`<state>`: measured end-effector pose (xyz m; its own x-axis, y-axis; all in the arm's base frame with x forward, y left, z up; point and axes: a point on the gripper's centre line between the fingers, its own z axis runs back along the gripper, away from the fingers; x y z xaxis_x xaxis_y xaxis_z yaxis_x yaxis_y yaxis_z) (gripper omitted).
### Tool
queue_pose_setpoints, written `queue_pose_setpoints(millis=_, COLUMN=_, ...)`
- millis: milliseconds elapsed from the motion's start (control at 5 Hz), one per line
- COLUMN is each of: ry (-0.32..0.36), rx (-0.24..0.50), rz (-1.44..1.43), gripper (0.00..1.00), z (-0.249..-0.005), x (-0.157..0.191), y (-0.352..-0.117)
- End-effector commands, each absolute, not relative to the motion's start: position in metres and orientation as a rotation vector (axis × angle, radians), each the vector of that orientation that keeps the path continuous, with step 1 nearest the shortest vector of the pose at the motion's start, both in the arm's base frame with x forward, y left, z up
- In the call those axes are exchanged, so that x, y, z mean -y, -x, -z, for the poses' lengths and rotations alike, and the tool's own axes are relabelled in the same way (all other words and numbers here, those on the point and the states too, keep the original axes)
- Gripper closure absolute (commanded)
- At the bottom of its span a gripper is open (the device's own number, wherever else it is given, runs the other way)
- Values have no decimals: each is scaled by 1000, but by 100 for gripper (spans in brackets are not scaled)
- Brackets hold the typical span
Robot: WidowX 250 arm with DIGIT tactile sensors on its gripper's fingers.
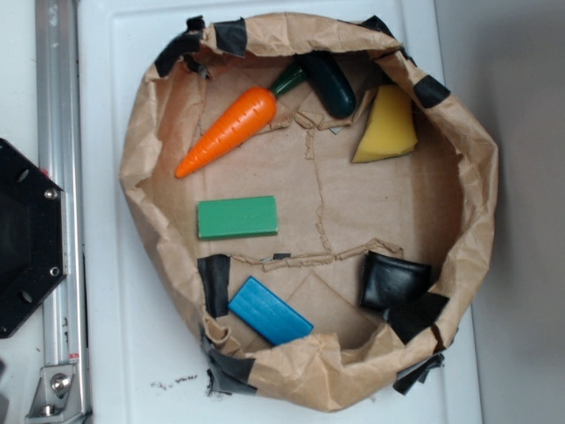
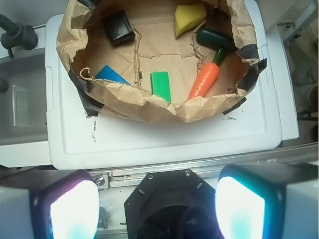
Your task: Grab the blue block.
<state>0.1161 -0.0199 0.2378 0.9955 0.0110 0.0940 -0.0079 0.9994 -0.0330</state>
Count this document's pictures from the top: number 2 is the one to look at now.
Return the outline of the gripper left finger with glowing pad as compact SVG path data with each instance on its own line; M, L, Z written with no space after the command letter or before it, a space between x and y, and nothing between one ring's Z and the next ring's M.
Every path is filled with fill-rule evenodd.
M95 237L100 198L86 170L35 171L29 197L36 239Z

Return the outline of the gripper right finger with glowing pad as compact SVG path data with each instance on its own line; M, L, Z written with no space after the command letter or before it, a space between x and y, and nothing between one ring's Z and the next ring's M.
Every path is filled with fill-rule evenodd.
M280 239L286 186L283 166L225 166L215 191L215 212L226 239Z

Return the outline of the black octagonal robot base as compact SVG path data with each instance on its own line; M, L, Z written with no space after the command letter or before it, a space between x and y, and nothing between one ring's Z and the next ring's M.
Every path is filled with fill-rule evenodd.
M130 239L221 239L215 189L190 169L149 173L124 203Z

